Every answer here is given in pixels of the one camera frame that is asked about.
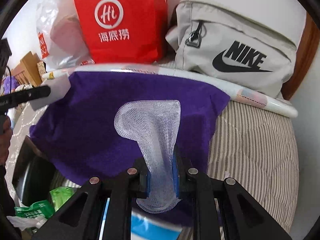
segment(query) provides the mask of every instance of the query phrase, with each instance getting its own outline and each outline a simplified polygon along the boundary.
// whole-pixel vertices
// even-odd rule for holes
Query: white foam block
[[[51,93],[46,98],[39,98],[30,101],[30,105],[34,111],[64,98],[71,87],[67,74],[55,79],[46,79],[41,84],[41,86],[44,85],[48,85],[51,88]]]

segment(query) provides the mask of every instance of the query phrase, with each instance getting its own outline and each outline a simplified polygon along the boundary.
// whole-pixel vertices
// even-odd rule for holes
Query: wooden frame
[[[282,96],[289,100],[300,86],[316,55],[320,30],[307,13],[306,26],[297,51],[297,60],[292,77],[282,85]]]
[[[32,55],[29,51],[21,60],[20,64],[11,70],[11,75],[14,76],[20,85],[39,86],[42,83],[37,63],[39,62],[37,54]]]

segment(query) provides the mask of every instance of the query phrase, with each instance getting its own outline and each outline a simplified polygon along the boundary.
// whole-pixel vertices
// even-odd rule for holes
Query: uniqlo logo
[[[46,58],[49,56],[47,44],[45,43],[43,33],[38,33],[38,38],[40,42],[40,49],[41,49],[41,56],[42,59]]]

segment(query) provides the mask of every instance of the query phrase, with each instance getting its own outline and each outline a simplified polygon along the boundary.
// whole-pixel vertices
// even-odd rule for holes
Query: black cable
[[[9,74],[10,74],[10,94],[11,94],[11,89],[12,89],[12,76],[11,76],[11,70],[10,68],[7,66],[7,69],[9,70]]]

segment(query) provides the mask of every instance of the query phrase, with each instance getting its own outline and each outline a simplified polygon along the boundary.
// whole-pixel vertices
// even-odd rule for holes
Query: zipper
[[[193,31],[189,38],[186,39],[185,44],[189,47],[194,47],[196,49],[199,49],[201,46],[201,31],[202,31],[202,26],[204,24],[204,21],[199,21],[198,27],[195,31]]]

